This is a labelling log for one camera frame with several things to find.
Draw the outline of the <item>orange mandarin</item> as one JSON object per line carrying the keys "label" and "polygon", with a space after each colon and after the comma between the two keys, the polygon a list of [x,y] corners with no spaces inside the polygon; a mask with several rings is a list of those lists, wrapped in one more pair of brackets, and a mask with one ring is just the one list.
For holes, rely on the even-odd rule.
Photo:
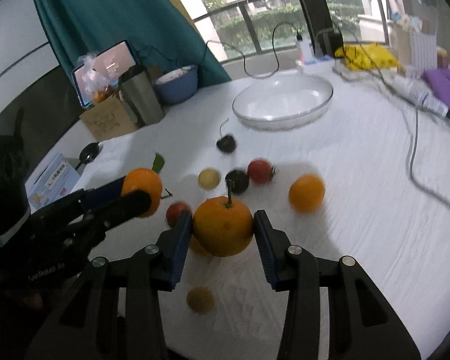
{"label": "orange mandarin", "polygon": [[301,175],[289,189],[289,203],[300,214],[315,212],[323,203],[325,183],[317,174]]}
{"label": "orange mandarin", "polygon": [[126,175],[122,184],[121,195],[126,196],[135,191],[146,192],[150,197],[150,206],[140,217],[147,218],[157,211],[162,190],[163,186],[159,175],[152,169],[140,167]]}

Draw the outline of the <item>orange with stem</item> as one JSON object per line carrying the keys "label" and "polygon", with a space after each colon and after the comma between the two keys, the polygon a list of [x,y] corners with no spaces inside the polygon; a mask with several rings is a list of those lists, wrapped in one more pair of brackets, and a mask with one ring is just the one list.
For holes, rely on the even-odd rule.
{"label": "orange with stem", "polygon": [[218,258],[242,253],[254,236],[250,209],[233,197],[232,181],[226,186],[226,196],[205,200],[193,215],[193,235],[205,252]]}

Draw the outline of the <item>yellow longan near edge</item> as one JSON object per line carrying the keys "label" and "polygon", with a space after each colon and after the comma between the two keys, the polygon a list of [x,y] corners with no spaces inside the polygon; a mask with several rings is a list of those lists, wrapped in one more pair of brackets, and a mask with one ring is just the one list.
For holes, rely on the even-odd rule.
{"label": "yellow longan near edge", "polygon": [[188,307],[197,314],[206,314],[215,307],[215,297],[206,287],[192,288],[186,297]]}

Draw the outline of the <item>yellow longan fruit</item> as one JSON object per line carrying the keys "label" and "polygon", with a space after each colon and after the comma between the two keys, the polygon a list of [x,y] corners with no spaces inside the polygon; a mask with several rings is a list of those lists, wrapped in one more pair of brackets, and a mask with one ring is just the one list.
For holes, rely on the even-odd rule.
{"label": "yellow longan fruit", "polygon": [[212,167],[203,169],[197,178],[197,183],[204,190],[215,189],[221,180],[220,172]]}

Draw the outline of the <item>brown paper bag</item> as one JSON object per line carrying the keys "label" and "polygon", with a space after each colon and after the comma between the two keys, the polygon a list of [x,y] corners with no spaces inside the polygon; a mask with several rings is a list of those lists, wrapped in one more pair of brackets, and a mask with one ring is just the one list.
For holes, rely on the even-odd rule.
{"label": "brown paper bag", "polygon": [[96,141],[120,137],[139,128],[117,94],[89,108],[80,119]]}

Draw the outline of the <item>dark plum centre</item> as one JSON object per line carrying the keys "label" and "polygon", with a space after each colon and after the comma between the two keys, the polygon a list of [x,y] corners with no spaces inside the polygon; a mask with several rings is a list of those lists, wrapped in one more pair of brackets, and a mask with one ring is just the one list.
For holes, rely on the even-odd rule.
{"label": "dark plum centre", "polygon": [[249,188],[249,175],[242,169],[234,169],[225,176],[226,183],[230,182],[234,194],[243,194]]}

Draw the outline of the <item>dark cherry with stem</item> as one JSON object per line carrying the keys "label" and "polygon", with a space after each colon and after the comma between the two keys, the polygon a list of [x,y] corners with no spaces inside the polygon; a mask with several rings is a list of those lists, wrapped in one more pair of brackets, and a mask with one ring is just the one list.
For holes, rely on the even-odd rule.
{"label": "dark cherry with stem", "polygon": [[224,120],[219,126],[220,138],[216,141],[216,147],[224,154],[232,154],[236,150],[236,140],[232,134],[224,134],[223,127],[228,123],[229,119]]}

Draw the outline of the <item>steel tumbler cup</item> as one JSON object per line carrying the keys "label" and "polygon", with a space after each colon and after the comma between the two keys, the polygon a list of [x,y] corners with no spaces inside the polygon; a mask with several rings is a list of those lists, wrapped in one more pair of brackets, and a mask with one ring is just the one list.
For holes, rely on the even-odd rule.
{"label": "steel tumbler cup", "polygon": [[134,65],[118,78],[122,99],[131,108],[140,125],[155,125],[165,116],[143,65]]}

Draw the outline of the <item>red plum with stem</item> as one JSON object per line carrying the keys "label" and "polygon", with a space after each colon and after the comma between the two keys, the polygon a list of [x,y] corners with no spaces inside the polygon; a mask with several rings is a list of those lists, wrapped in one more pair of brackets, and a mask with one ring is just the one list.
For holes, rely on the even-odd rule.
{"label": "red plum with stem", "polygon": [[275,167],[263,158],[255,158],[247,166],[249,178],[259,185],[270,183],[275,176]]}

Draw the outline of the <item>laptop screen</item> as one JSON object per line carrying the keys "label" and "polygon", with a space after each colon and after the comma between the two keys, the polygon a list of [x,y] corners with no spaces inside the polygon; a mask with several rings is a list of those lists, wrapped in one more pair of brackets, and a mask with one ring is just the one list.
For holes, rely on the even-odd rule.
{"label": "laptop screen", "polygon": [[119,77],[136,64],[136,56],[128,40],[120,41],[98,54],[80,57],[71,78],[81,107],[86,109],[92,105],[91,78],[98,80],[97,89],[116,86]]}

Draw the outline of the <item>orange mandarin on table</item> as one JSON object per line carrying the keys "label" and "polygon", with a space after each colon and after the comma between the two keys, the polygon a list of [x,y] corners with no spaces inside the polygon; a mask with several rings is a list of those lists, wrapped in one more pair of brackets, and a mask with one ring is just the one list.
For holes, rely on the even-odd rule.
{"label": "orange mandarin on table", "polygon": [[289,203],[300,214],[315,212],[323,203],[325,183],[317,174],[301,175],[289,189]]}

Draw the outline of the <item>glass bowl plate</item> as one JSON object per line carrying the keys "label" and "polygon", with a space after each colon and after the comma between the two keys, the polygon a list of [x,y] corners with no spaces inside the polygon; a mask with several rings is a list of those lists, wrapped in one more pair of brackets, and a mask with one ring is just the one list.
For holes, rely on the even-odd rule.
{"label": "glass bowl plate", "polygon": [[233,100],[232,111],[255,130],[290,130],[323,116],[333,94],[332,84],[320,76],[272,77],[243,89]]}

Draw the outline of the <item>teal curtain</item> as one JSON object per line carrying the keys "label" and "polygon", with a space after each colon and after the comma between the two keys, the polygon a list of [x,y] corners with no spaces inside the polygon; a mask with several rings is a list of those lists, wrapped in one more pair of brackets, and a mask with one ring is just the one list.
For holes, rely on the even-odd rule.
{"label": "teal curtain", "polygon": [[198,67],[201,87],[230,76],[170,0],[34,0],[52,50],[70,75],[81,57],[128,41],[139,63],[170,72]]}

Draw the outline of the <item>white power strip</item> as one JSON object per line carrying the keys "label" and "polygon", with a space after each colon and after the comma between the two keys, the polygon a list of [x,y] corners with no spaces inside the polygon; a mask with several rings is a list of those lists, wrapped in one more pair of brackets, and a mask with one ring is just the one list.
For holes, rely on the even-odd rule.
{"label": "white power strip", "polygon": [[320,75],[331,72],[336,60],[328,55],[306,61],[297,60],[297,69],[307,75]]}

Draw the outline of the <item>black power adapter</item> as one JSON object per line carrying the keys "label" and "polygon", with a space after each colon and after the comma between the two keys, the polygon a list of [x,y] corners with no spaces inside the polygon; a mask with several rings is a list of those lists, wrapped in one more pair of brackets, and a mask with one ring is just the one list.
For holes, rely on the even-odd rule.
{"label": "black power adapter", "polygon": [[326,28],[318,35],[318,42],[323,55],[335,57],[337,50],[343,47],[343,36],[333,28]]}

